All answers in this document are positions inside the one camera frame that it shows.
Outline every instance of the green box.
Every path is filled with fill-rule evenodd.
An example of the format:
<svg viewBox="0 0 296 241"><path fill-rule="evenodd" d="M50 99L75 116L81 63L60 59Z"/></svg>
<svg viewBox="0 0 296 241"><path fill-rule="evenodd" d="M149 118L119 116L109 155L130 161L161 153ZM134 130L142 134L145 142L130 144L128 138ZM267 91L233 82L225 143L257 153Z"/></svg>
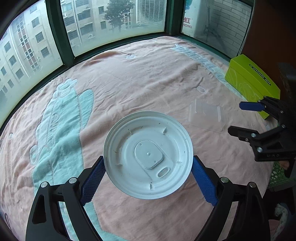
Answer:
<svg viewBox="0 0 296 241"><path fill-rule="evenodd" d="M245 55L230 60L225 80L236 88L250 102L257 102L263 96L280 98L280 89L266 73ZM266 119L268 114L260 111Z"/></svg>

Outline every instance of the brick wall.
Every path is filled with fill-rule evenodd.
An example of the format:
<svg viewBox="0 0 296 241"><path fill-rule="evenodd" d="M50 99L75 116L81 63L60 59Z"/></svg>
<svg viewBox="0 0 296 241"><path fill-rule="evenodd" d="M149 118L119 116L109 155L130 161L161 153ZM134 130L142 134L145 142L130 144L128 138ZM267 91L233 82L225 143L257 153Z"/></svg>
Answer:
<svg viewBox="0 0 296 241"><path fill-rule="evenodd" d="M215 0L210 26L221 36L223 52L233 58L245 36L252 8L238 0Z"/></svg>

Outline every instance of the clear plastic container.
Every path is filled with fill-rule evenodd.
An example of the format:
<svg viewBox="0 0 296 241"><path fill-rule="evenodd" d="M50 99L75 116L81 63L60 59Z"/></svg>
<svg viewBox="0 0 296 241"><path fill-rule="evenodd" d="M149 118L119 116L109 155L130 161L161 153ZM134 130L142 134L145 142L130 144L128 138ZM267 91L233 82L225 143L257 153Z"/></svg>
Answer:
<svg viewBox="0 0 296 241"><path fill-rule="evenodd" d="M194 126L221 133L226 123L224 108L195 99L189 106L189 122Z"/></svg>

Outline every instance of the bed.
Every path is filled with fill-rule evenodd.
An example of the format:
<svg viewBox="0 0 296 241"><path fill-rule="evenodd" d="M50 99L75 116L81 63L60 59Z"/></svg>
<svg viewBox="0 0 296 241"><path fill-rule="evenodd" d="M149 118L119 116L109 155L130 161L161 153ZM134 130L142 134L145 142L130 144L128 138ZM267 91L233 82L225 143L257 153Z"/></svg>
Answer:
<svg viewBox="0 0 296 241"><path fill-rule="evenodd" d="M174 117L188 131L194 154L206 167L233 183L254 181L263 195L273 163L255 162L249 144L230 136L227 128L264 132L273 124L256 112L239 109L243 97L224 80L227 68L201 48L159 37L98 54L34 93L0 136L0 211L14 235L25 240L41 182L55 185L77 177L102 155L111 127L142 110ZM194 99L224 108L227 122L222 133L189 123ZM155 200L124 194L105 174L85 206L107 241L194 240L212 208L192 174L176 192ZM61 210L70 238L77 240L63 204ZM235 211L233 204L220 240L227 237Z"/></svg>

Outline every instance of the white plastic lid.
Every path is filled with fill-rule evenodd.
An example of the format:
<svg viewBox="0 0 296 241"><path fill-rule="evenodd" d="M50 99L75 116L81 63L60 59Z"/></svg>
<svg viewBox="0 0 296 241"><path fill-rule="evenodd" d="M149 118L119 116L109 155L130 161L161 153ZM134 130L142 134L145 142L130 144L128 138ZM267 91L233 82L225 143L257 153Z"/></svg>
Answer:
<svg viewBox="0 0 296 241"><path fill-rule="evenodd" d="M157 199L176 191L187 179L193 146L174 118L154 111L118 121L104 143L104 163L113 184L140 199Z"/></svg>

